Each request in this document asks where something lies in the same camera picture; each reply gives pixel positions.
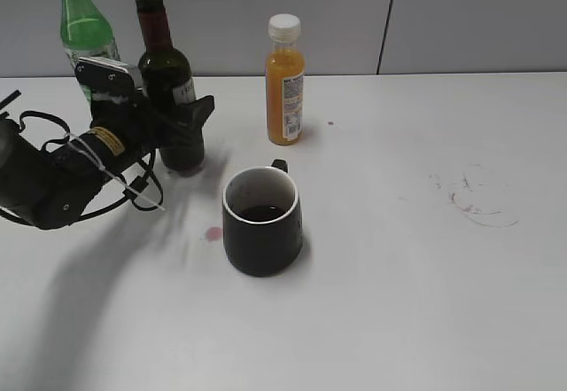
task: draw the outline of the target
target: mug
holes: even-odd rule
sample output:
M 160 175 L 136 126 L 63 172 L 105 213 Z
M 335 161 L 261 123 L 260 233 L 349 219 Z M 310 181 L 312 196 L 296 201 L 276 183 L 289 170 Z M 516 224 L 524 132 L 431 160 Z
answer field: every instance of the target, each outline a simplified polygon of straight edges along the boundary
M 238 270 L 265 277 L 289 266 L 303 234 L 299 192 L 285 160 L 233 176 L 222 193 L 222 223 L 224 248 Z

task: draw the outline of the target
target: gray wall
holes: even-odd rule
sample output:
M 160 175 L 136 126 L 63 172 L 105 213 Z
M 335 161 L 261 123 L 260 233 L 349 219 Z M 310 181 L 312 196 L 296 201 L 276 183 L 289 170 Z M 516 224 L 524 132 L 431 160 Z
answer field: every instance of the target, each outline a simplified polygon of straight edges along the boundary
M 94 0 L 120 54 L 144 50 L 133 0 Z M 310 74 L 374 74 L 390 0 L 165 0 L 196 74 L 262 74 L 278 12 L 302 19 Z M 0 76 L 70 75 L 59 0 L 0 0 Z M 567 69 L 567 0 L 393 0 L 381 74 Z
M 394 0 L 381 74 L 567 69 L 567 0 Z
M 134 0 L 94 0 L 122 58 L 143 43 Z M 374 74 L 389 0 L 165 0 L 175 45 L 196 74 L 263 74 L 268 19 L 297 14 L 310 74 Z M 0 75 L 72 73 L 58 39 L 59 0 L 0 0 Z

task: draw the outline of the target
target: dark red wine bottle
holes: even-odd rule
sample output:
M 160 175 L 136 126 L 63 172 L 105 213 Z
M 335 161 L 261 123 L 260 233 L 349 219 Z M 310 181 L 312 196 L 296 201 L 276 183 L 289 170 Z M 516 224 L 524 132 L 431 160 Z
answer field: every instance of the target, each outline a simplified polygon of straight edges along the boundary
M 172 115 L 181 105 L 195 101 L 193 76 L 187 58 L 174 48 L 163 0 L 136 0 L 146 52 L 138 67 L 154 108 Z M 201 131 L 190 145 L 159 149 L 164 165 L 181 174 L 190 173 L 205 157 Z

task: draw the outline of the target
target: white mug rim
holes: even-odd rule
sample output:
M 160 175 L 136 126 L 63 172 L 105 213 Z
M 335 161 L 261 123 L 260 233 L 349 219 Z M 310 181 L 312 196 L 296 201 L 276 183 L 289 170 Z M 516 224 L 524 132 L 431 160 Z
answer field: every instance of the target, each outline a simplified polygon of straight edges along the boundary
M 230 209 L 229 203 L 227 201 L 227 190 L 229 188 L 230 183 L 232 183 L 236 178 L 238 178 L 239 176 L 246 174 L 250 171 L 257 171 L 257 170 L 270 170 L 270 171 L 274 171 L 277 174 L 280 174 L 282 176 L 285 177 L 286 180 L 288 180 L 291 185 L 293 186 L 293 203 L 291 204 L 290 208 L 285 211 L 285 214 L 278 216 L 277 218 L 273 219 L 273 220 L 269 220 L 269 221 L 250 221 L 250 220 L 246 220 L 245 218 L 238 216 L 232 209 Z M 276 167 L 252 167 L 252 168 L 247 168 L 247 169 L 243 169 L 240 172 L 237 172 L 235 175 L 233 175 L 230 180 L 227 182 L 227 184 L 224 186 L 224 190 L 222 191 L 222 207 L 224 209 L 227 210 L 227 212 L 230 214 L 230 216 L 232 216 L 235 220 L 241 222 L 241 223 L 247 223 L 247 224 L 251 224 L 251 225 L 266 225 L 266 224 L 272 224 L 272 223 L 279 223 L 280 221 L 284 220 L 285 218 L 287 218 L 288 216 L 291 215 L 291 213 L 295 210 L 295 208 L 297 207 L 299 203 L 299 191 L 298 191 L 298 186 L 295 184 L 295 182 L 291 179 L 291 177 L 289 176 L 289 174 L 285 171 L 282 171 L 279 168 Z

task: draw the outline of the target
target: white bottle cap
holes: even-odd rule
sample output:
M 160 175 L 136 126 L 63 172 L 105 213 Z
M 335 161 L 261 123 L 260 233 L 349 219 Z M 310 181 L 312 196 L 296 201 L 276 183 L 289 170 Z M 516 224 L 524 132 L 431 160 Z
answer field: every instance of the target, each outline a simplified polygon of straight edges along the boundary
M 301 33 L 301 22 L 291 14 L 277 14 L 269 20 L 268 35 L 277 43 L 292 43 Z

